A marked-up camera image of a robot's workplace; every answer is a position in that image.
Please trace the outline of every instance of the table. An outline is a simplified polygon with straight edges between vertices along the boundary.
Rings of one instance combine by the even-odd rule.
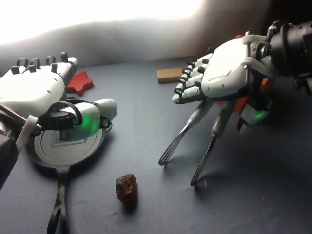
[[[233,114],[203,171],[206,183],[190,187],[220,106],[187,133],[166,167],[158,165],[198,103],[172,103],[176,84],[158,84],[156,70],[184,65],[170,59],[79,69],[95,85],[83,98],[112,98],[118,114],[100,153],[72,170],[71,233],[312,233],[312,98],[278,79],[269,123],[240,135]],[[127,173],[138,182],[132,212],[115,192],[116,178]],[[56,194],[54,177],[23,151],[0,191],[0,233],[46,233]]]

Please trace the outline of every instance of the robotic hand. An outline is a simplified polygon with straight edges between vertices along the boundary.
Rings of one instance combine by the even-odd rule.
[[[117,115],[114,100],[66,99],[77,60],[66,52],[62,52],[61,60],[56,63],[54,56],[48,56],[46,65],[40,66],[38,58],[30,63],[20,58],[0,78],[0,189],[31,134],[57,130],[61,141],[75,141],[112,127]]]
[[[261,92],[263,78],[292,76],[295,87],[312,93],[312,21],[294,26],[276,21],[266,36],[251,35],[228,41],[197,61],[189,60],[175,88],[172,101],[184,104],[202,101],[187,125],[159,160],[164,165],[186,132],[210,110],[215,101],[225,101],[211,132],[211,143],[193,178],[193,186],[205,165],[216,139],[220,138],[236,106],[237,99],[249,98],[240,113],[238,130],[243,125],[261,122],[269,113],[272,101]]]

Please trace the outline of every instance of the brown rectangular block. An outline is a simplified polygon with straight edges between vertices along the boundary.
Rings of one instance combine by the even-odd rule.
[[[182,74],[182,67],[157,70],[158,83],[177,82]]]

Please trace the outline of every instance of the brown meat cube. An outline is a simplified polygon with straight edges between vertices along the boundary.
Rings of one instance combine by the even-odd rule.
[[[133,174],[127,174],[116,179],[116,194],[126,206],[137,203],[137,180]]]

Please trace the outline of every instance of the red block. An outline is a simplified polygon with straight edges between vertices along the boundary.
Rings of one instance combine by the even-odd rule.
[[[72,77],[72,80],[69,82],[66,92],[76,93],[79,96],[82,96],[84,91],[92,88],[93,81],[88,78],[87,72],[83,71]]]

